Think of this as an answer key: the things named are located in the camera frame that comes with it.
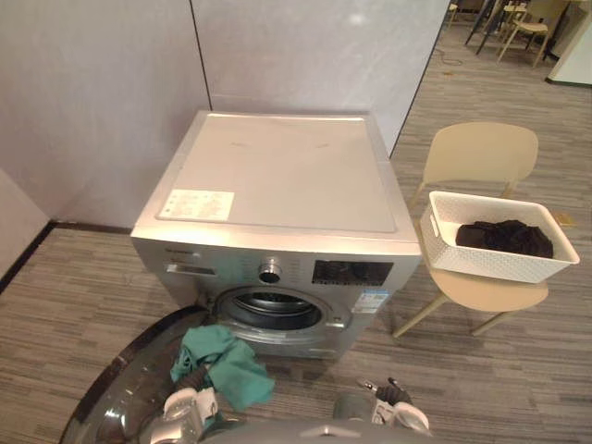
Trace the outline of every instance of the beige chair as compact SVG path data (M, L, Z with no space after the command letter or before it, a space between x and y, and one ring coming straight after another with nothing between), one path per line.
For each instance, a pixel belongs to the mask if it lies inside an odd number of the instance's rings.
M506 19L502 23L501 27L506 30L505 32L499 33L499 39L502 41L506 40L509 29L512 28L513 21L520 19L526 12L526 6L520 5L518 2L510 2L509 5L503 7L503 12L506 14Z
M508 197L533 170L537 154L538 139L530 129L496 122L443 128L432 140L424 176L408 206L415 206L426 185L447 180L504 182L501 197Z
M447 180L503 182L506 188L502 196L507 197L518 180L530 174L537 153L538 139L530 129L494 122L461 123L441 129L432 141L424 177L409 205L411 207L417 202L427 184ZM479 335L547 297L546 282L527 284L432 268L424 251L421 230L417 224L415 226L425 265L440 294L395 330L393 337L398 338L444 302L456 302L484 312L498 312L472 331L473 335Z
M513 20L513 31L503 47L500 48L498 63L506 53L508 46L510 46L510 43L512 43L512 40L516 36L516 33L522 31L532 34L533 38L535 35L545 36L543 43L536 54L535 61L533 62L533 68L535 68L547 46L549 36L553 33L559 22L561 12L566 4L567 2L565 0L532 0L528 4L526 12L522 14L520 18L515 18Z

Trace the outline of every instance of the washing machine drum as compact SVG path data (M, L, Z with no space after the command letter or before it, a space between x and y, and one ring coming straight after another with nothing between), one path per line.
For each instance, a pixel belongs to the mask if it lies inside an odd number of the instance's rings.
M298 330L316 325L323 312L294 290L249 287L220 296L218 313L249 327Z

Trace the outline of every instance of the green cloth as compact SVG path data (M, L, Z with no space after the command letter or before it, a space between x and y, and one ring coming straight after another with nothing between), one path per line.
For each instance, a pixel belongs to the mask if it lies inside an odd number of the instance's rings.
M189 328L170 377L177 382L201 364L210 364L211 385L240 412L256 402L269 401L275 385L267 377L265 366L256 363L254 357L253 349L235 338L228 327Z

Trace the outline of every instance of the white plastic basket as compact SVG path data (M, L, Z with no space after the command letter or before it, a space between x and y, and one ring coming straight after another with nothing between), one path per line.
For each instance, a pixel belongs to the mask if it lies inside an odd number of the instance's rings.
M430 192L429 202L420 227L427 256L434 268L537 283L567 265L580 262L549 210L539 203L444 191ZM553 258L456 245L460 225L473 224L477 220L495 223L508 219L539 227L553 243Z

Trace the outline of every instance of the front-loading washing machine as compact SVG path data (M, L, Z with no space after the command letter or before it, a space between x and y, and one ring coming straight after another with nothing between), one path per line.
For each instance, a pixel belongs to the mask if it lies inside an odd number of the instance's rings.
M199 112L131 236L180 306L284 356L342 355L420 259L369 116Z

